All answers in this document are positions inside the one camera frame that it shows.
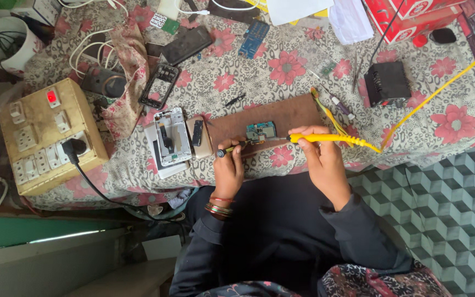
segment brown board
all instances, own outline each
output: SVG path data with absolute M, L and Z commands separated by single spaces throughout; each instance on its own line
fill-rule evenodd
M 269 121 L 274 123 L 278 137 L 287 136 L 287 131 L 292 128 L 304 125 L 323 125 L 318 106 L 312 95 L 308 93 L 209 121 L 208 134 L 212 140 L 214 152 L 217 151 L 217 145 L 227 138 L 236 135 L 247 137 L 248 125 Z M 284 143 L 287 141 L 266 141 L 262 144 L 247 145 L 241 155 L 247 156 Z

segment floral bedsheet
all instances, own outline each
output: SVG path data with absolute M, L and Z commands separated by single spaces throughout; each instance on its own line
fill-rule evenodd
M 69 56 L 82 38 L 91 32 L 127 20 L 138 24 L 146 42 L 167 44 L 176 37 L 150 25 L 158 0 L 120 2 L 127 7 L 128 18 L 125 11 L 114 10 L 107 2 L 63 9 L 56 24 L 56 38 L 26 66 L 26 92 L 29 94 L 66 77 L 79 82 L 69 67 Z M 208 0 L 194 2 L 199 9 L 208 5 Z M 183 4 L 182 9 L 189 10 L 189 7 Z M 429 42 L 422 48 L 414 47 L 411 41 L 382 44 L 376 61 L 404 62 L 412 98 L 405 109 L 381 110 L 368 108 L 363 79 L 363 73 L 369 67 L 369 57 L 379 39 L 378 33 L 370 40 L 342 46 L 331 28 L 313 29 L 290 24 L 271 26 L 254 59 L 246 59 L 237 52 L 244 40 L 247 24 L 212 15 L 200 15 L 190 23 L 187 17 L 179 14 L 177 20 L 181 23 L 181 31 L 202 25 L 214 40 L 199 55 L 178 66 L 181 74 L 168 98 L 167 107 L 181 107 L 187 118 L 194 115 L 201 115 L 206 120 L 222 117 L 307 93 L 311 86 L 323 83 L 356 115 L 354 120 L 349 120 L 325 94 L 320 94 L 321 102 L 333 112 L 346 132 L 380 146 L 390 128 L 407 112 L 473 61 L 469 44 L 457 22 L 449 26 L 457 35 L 454 44 L 437 46 Z M 262 13 L 262 19 L 270 22 L 267 14 Z M 309 39 L 338 61 L 326 80 L 319 81 L 305 68 L 307 58 L 298 51 L 298 44 Z M 359 63 L 364 61 L 360 73 L 355 71 L 355 55 Z M 82 59 L 78 68 L 85 71 L 92 64 Z M 224 107 L 226 102 L 242 93 L 246 93 L 245 98 L 229 108 Z M 98 99 L 92 93 L 86 92 L 86 95 L 90 103 Z M 185 187 L 214 184 L 214 157 L 193 159 L 188 170 L 159 179 L 143 132 L 143 126 L 151 122 L 154 112 L 143 111 L 138 125 L 127 138 L 113 141 L 109 132 L 101 133 L 111 159 L 88 174 L 98 189 L 114 200 L 133 205 L 155 204 L 174 198 Z M 322 118 L 324 124 L 333 129 L 323 113 Z M 475 145 L 475 68 L 399 128 L 383 153 L 378 154 L 366 147 L 350 148 L 346 143 L 339 145 L 346 168 L 353 171 L 360 171 L 368 165 L 384 169 L 405 162 L 427 166 Z M 255 154 L 244 159 L 244 164 L 247 179 L 307 170 L 303 152 L 293 144 Z M 80 177 L 27 199 L 34 207 L 47 210 L 114 207 L 102 201 Z

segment black power supply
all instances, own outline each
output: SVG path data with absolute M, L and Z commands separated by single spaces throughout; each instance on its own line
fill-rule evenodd
M 412 97 L 402 62 L 373 64 L 364 75 L 371 107 L 402 108 Z

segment circuit board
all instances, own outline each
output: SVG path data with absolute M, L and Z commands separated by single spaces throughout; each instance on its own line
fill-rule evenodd
M 265 36 L 267 36 L 269 28 L 268 24 L 254 19 L 252 24 L 245 31 L 245 34 L 243 34 L 245 41 L 241 44 L 238 54 L 245 55 L 247 59 L 254 59 L 254 55 Z
M 276 137 L 276 128 L 273 122 L 266 122 L 247 126 L 247 139 L 250 144 L 262 144 L 267 138 Z

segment green wall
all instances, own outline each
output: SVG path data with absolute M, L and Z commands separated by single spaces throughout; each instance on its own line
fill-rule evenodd
M 0 218 L 0 247 L 119 227 L 120 223 L 109 221 Z

